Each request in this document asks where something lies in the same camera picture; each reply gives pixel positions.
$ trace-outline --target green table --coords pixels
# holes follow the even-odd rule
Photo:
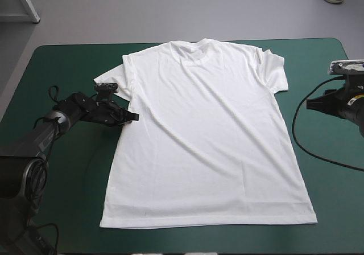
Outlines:
[[[332,38],[236,43],[269,48],[285,57],[289,91],[278,93],[276,99],[289,129],[298,102],[328,78],[326,71],[330,61],[346,59],[341,43]],[[0,124],[0,145],[29,131],[36,118],[52,108],[53,102],[47,96],[50,85],[60,87],[59,98],[76,91],[91,95],[94,93],[93,79],[120,64],[121,55],[155,45],[90,44],[37,48]],[[335,82],[326,88],[340,85]],[[126,101],[118,102],[127,106]],[[364,174],[314,159],[295,145],[318,224],[101,229],[98,225],[107,179],[120,132],[119,128],[79,122],[55,143],[49,163],[48,185],[35,221],[59,225],[59,252],[364,252]],[[297,119],[297,136],[320,155],[351,164],[362,163],[364,139],[351,122],[303,108]],[[52,228],[43,232],[53,242]]]

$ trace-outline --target white t-shirt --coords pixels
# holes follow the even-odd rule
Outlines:
[[[105,228],[316,223],[274,93],[284,59],[203,39],[125,55],[116,82],[139,121],[124,126]]]

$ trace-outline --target t-shirt sleeve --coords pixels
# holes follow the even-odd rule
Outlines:
[[[270,50],[257,48],[256,59],[259,80],[272,92],[287,91],[288,83],[284,73],[284,58]]]
[[[95,83],[117,83],[118,89],[116,95],[130,101],[131,88],[125,72],[124,64],[105,72],[94,79]]]

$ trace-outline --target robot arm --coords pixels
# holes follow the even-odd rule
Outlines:
[[[10,146],[0,147],[0,244],[11,254],[56,254],[31,221],[46,186],[52,145],[79,120],[106,126],[139,120],[138,114],[112,100],[117,88],[116,83],[101,83],[95,85],[95,100],[81,92],[55,100],[42,124]]]

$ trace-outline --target black cable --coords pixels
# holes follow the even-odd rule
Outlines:
[[[56,89],[56,93],[54,96],[52,96],[51,92],[52,92],[52,88]],[[48,88],[48,95],[51,98],[51,100],[53,100],[55,103],[59,103],[59,100],[57,99],[58,97],[58,93],[59,93],[59,87],[57,85],[52,85],[51,87]]]
[[[48,223],[48,224],[44,224],[44,225],[40,225],[38,227],[35,227],[35,229],[38,230],[38,229],[44,228],[44,227],[54,227],[56,229],[55,254],[57,254],[58,240],[59,240],[59,228],[55,223]]]
[[[364,171],[364,168],[359,168],[359,167],[355,167],[355,166],[351,166],[351,165],[348,165],[348,164],[343,164],[343,163],[340,163],[340,162],[337,162],[337,161],[334,161],[334,160],[331,160],[331,159],[327,159],[327,158],[324,158],[324,157],[321,157],[319,155],[316,155],[310,151],[308,151],[307,149],[305,149],[301,144],[300,142],[297,140],[296,138],[296,132],[295,132],[295,124],[296,124],[296,118],[297,118],[297,114],[298,114],[298,111],[300,110],[301,108],[301,105],[305,102],[305,100],[310,96],[312,95],[313,93],[315,93],[316,90],[319,89],[319,87],[321,87],[322,85],[326,84],[326,83],[329,83],[330,81],[334,81],[334,80],[343,80],[345,79],[344,77],[334,77],[332,79],[329,79],[329,80],[325,80],[324,82],[320,83],[311,93],[309,93],[307,96],[305,96],[303,98],[303,100],[301,100],[300,104],[298,105],[297,109],[296,109],[296,112],[295,112],[295,115],[293,117],[293,121],[292,121],[292,135],[293,135],[293,139],[295,140],[296,144],[298,145],[299,148],[302,149],[302,151],[304,151],[305,153],[311,155],[312,157],[316,157],[322,161],[326,161],[326,162],[329,162],[329,163],[332,163],[332,164],[335,164],[335,165],[338,165],[338,166],[341,166],[341,167],[345,167],[345,168],[350,168],[352,170],[356,170],[356,171]]]

